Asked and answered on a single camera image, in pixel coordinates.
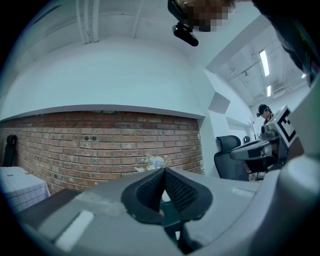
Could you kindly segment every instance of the white wall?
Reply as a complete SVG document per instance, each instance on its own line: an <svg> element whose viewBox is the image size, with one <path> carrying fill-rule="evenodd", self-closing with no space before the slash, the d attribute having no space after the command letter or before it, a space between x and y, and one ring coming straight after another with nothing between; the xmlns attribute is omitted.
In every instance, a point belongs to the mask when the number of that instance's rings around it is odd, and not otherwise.
<svg viewBox="0 0 320 256"><path fill-rule="evenodd" d="M180 52L156 42L111 37L73 44L40 58L15 79L0 120L82 108L199 118L191 70Z"/></svg>
<svg viewBox="0 0 320 256"><path fill-rule="evenodd" d="M306 85L290 93L286 93L283 96L280 96L276 99L268 98L252 106L251 111L252 115L254 116L255 126L258 128L258 134L261 133L261 126L264 124L265 121L261 116L256 116L260 104L266 104L267 106L269 106L273 113L276 113L284 105L287 105L291 111L294 111L296 107L300 104L300 102L309 93L309 91L310 88Z"/></svg>
<svg viewBox="0 0 320 256"><path fill-rule="evenodd" d="M244 136L249 136L251 141L255 139L250 118L253 114L244 100L231 88L231 86L218 75L205 70L207 77L215 91L230 101L224 114L228 127L218 124L215 129L215 136L235 135L243 142Z"/></svg>
<svg viewBox="0 0 320 256"><path fill-rule="evenodd" d="M205 175L219 177L214 155L221 149L216 137L236 135L242 140L244 135L250 135L254 140L250 122L253 116L250 108L239 95L216 74L196 66L193 68L192 77L194 96L199 101L201 111L205 113L205 117L199 120ZM229 104L224 112L225 106L220 112L212 110L212 106L217 102L220 104L228 101Z"/></svg>

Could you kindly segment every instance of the table with grid pattern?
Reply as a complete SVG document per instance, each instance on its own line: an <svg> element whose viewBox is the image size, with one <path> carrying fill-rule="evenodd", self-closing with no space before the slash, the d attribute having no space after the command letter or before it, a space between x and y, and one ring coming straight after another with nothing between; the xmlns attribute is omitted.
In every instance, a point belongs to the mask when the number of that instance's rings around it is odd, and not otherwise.
<svg viewBox="0 0 320 256"><path fill-rule="evenodd" d="M50 196L47 183L21 167L0 167L0 183L14 213Z"/></svg>

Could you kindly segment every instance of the black cap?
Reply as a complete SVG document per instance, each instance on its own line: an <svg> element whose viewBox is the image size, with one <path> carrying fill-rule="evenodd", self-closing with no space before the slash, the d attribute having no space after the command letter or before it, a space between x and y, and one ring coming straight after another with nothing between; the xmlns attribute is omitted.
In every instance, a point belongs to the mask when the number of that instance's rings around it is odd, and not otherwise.
<svg viewBox="0 0 320 256"><path fill-rule="evenodd" d="M258 109L258 113L260 114L260 116L264 113L265 110L269 109L269 107L265 104L261 104L259 106L259 109Z"/></svg>

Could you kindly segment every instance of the chair headrest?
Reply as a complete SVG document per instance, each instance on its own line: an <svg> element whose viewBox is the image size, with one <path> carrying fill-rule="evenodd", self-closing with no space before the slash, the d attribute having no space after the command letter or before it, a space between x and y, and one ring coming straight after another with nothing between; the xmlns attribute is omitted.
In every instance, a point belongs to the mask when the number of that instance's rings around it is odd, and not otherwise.
<svg viewBox="0 0 320 256"><path fill-rule="evenodd" d="M243 137L243 141L246 142L246 143L250 142L250 137L249 136L244 136Z"/></svg>
<svg viewBox="0 0 320 256"><path fill-rule="evenodd" d="M6 138L6 142L10 145L15 145L17 143L17 136L16 135L9 135Z"/></svg>
<svg viewBox="0 0 320 256"><path fill-rule="evenodd" d="M241 140L234 135L216 137L220 141L222 153L227 153L241 145Z"/></svg>

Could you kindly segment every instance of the white ceiling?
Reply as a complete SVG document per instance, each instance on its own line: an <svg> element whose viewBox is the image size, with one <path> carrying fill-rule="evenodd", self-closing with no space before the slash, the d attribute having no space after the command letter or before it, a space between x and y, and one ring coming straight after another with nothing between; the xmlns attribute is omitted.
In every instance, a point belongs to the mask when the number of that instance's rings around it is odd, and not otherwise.
<svg viewBox="0 0 320 256"><path fill-rule="evenodd" d="M84 26L85 0L79 0L79 2L82 26ZM89 0L91 42L93 41L93 3L94 0ZM133 24L139 13L141 3L141 12L138 15L136 30L134 30ZM192 47L173 35L172 26L177 23L177 20L168 11L167 4L168 0L100 0L98 13L99 39L132 37L133 31L135 31L135 38L170 46L177 51L181 51L192 63L206 67L208 64L214 63L215 57L227 45L230 45L245 28L260 17L259 11L251 3L239 4L236 12L230 14L229 20L223 20L222 26L216 27L215 32L195 31L194 34L199 40L199 46ZM51 1L30 22L11 51L6 69L3 72L5 75L0 77L0 100L8 92L14 79L36 60L54 50L71 44L81 44L81 42L76 15L76 0ZM248 59L247 63L236 65L231 59L229 64L237 72L241 72L251 62ZM232 78L229 72L228 69L221 69L219 73L227 78L232 85L235 83L234 85L237 86L237 79Z"/></svg>
<svg viewBox="0 0 320 256"><path fill-rule="evenodd" d="M265 50L269 72L265 76L259 53ZM239 93L251 107L267 98L278 98L297 88L308 86L302 72L284 51L274 28L270 25L222 65L217 73Z"/></svg>

